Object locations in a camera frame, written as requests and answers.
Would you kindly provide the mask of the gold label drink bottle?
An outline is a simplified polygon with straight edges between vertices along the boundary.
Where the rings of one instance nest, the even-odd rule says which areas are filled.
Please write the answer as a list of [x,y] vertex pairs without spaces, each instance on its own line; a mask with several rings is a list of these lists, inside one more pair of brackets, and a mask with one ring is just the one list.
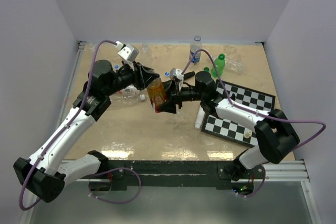
[[148,87],[147,92],[151,107],[156,113],[159,113],[158,108],[167,101],[167,96],[164,90],[164,85],[160,77],[156,78]]

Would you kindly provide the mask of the clear plastic bottle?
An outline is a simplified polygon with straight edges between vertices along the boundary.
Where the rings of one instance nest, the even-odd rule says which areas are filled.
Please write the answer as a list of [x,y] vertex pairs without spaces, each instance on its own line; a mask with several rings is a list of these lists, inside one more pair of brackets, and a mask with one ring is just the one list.
[[141,48],[142,48],[142,53],[147,56],[147,57],[151,57],[152,55],[152,51],[151,51],[151,48],[150,46],[147,44],[147,43],[143,43],[141,45]]

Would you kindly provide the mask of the clear crushed bottle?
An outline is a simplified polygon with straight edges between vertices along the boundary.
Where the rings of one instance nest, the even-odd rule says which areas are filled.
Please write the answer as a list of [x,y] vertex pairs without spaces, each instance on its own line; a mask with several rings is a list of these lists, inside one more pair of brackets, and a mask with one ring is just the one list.
[[136,105],[140,102],[144,102],[146,100],[146,96],[143,94],[138,95],[114,94],[110,96],[110,100],[113,106],[131,106]]

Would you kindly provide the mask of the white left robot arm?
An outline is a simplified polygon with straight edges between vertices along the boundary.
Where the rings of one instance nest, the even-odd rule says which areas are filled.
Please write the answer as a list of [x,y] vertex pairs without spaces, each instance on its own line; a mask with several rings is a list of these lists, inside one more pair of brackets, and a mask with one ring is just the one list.
[[153,69],[134,62],[114,70],[111,62],[98,60],[91,66],[88,81],[77,96],[62,125],[28,159],[18,158],[14,171],[22,189],[28,189],[44,202],[55,200],[65,186],[89,175],[103,178],[108,174],[108,158],[98,151],[62,166],[67,153],[111,105],[110,96],[134,86],[147,88],[159,77]]

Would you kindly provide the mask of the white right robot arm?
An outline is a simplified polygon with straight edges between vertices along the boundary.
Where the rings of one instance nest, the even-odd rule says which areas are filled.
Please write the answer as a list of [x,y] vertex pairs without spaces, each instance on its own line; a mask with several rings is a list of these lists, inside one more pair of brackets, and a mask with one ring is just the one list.
[[299,144],[298,135],[281,110],[258,111],[235,103],[229,96],[217,92],[215,81],[206,71],[196,74],[193,86],[183,86],[174,77],[166,94],[167,101],[158,106],[159,112],[175,114],[183,102],[200,101],[205,113],[233,121],[255,133],[257,146],[244,151],[233,161],[232,169],[239,178],[246,178],[261,164],[280,163]]

